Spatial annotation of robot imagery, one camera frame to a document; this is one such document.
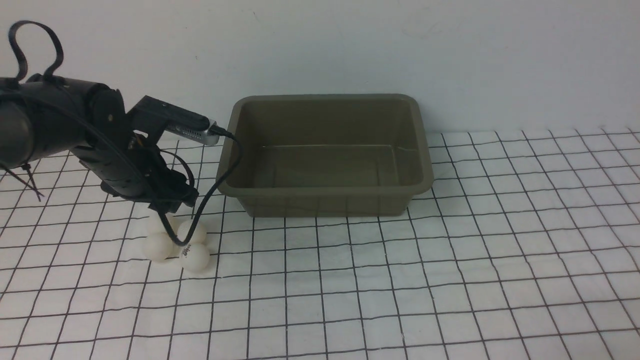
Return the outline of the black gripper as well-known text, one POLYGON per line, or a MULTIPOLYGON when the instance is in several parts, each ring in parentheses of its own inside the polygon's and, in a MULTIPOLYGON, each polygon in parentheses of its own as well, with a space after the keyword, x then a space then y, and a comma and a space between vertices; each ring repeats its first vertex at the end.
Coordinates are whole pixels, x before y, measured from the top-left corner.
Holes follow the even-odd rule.
POLYGON ((192 171, 169 168, 157 145, 131 140, 123 155, 102 141, 95 146, 76 146, 75 156, 101 180, 100 188, 115 198, 146 203, 154 211, 176 211, 194 207, 198 190, 192 171))

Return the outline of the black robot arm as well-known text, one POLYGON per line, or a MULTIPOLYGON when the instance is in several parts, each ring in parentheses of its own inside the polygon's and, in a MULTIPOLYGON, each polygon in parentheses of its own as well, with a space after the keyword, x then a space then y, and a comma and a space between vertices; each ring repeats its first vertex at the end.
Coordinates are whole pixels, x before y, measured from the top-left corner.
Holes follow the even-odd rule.
POLYGON ((208 120, 144 96, 130 111, 117 89, 102 83, 36 74, 16 88, 1 86, 1 168, 13 170, 64 151, 115 198, 148 203, 163 214, 198 198, 192 171, 172 170, 158 148, 163 132, 208 120))

